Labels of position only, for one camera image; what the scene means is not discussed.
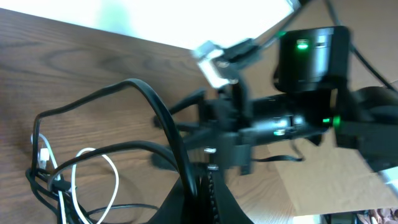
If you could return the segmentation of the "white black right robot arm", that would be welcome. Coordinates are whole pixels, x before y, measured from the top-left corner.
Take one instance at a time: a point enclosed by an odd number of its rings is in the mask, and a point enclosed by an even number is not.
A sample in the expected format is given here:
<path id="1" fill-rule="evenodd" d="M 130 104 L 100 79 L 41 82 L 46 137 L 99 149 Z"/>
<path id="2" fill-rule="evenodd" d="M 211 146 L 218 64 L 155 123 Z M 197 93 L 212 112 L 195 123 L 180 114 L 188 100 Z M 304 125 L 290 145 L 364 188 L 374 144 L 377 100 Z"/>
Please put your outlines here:
<path id="1" fill-rule="evenodd" d="M 345 26 L 293 30 L 276 35 L 279 65 L 273 84 L 278 93 L 253 99 L 239 74 L 262 50 L 246 39 L 223 49 L 205 42 L 193 51 L 217 98 L 204 90 L 173 105 L 178 113 L 192 105 L 198 121 L 178 123 L 189 150 L 204 148 L 219 170 L 238 166 L 252 171 L 252 149 L 279 141 L 304 138 L 318 146 L 323 134 L 335 130 L 338 147 L 359 151 L 375 172 L 397 167 L 397 93 L 369 86 L 348 89 L 350 32 Z"/>

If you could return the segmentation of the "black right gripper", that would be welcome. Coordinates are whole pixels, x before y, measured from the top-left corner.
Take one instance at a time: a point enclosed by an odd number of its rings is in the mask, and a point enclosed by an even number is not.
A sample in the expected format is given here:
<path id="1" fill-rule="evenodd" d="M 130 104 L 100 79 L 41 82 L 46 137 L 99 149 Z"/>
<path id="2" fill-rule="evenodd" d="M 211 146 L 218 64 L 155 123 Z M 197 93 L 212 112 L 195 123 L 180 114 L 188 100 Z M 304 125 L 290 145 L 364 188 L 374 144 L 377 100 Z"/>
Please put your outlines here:
<path id="1" fill-rule="evenodd" d="M 175 114 L 197 105 L 197 122 L 175 123 L 177 129 L 188 133 L 182 138 L 188 151 L 208 151 L 208 162 L 191 163 L 193 173 L 225 172 L 232 167 L 238 167 L 241 175 L 250 174 L 254 145 L 252 101 L 246 97 L 233 98 L 226 94 L 207 100 L 205 92 L 204 89 L 196 90 L 169 108 L 170 114 Z M 150 142 L 149 151 L 152 153 L 153 166 L 178 172 L 178 165 L 170 146 Z"/>

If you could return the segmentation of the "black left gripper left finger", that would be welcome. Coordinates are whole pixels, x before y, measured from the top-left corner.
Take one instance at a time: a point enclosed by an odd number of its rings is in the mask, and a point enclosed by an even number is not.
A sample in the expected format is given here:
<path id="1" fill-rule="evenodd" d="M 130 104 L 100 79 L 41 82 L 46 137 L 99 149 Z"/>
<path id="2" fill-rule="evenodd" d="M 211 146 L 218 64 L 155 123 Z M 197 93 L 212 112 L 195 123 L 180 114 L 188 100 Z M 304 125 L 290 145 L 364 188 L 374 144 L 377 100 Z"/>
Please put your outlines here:
<path id="1" fill-rule="evenodd" d="M 150 218 L 149 224 L 197 224 L 198 215 L 198 195 L 191 197 L 181 178 L 178 178 L 158 211 Z"/>

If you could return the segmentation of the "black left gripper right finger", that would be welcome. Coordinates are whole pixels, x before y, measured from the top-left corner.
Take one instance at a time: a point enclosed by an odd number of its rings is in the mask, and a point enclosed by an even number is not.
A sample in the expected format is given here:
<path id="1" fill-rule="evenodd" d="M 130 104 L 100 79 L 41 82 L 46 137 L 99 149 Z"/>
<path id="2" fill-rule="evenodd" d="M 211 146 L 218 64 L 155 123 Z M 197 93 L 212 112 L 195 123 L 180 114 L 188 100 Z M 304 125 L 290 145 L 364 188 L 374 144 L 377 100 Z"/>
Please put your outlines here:
<path id="1" fill-rule="evenodd" d="M 201 217 L 211 224 L 253 224 L 243 212 L 218 171 L 201 178 Z"/>

